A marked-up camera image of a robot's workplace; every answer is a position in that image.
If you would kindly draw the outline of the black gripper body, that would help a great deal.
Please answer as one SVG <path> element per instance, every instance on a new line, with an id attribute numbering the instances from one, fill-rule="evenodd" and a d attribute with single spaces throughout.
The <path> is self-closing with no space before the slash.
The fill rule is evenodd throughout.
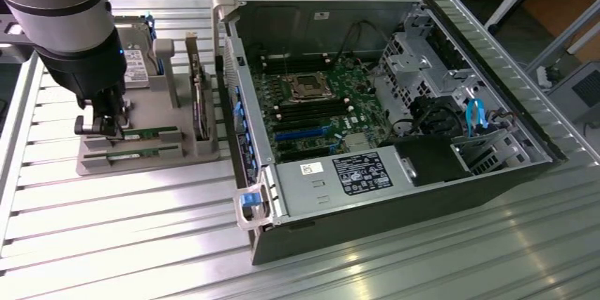
<path id="1" fill-rule="evenodd" d="M 119 46 L 94 48 L 82 53 L 58 55 L 35 47 L 54 82 L 75 95 L 78 101 L 119 97 L 125 92 L 126 62 Z"/>

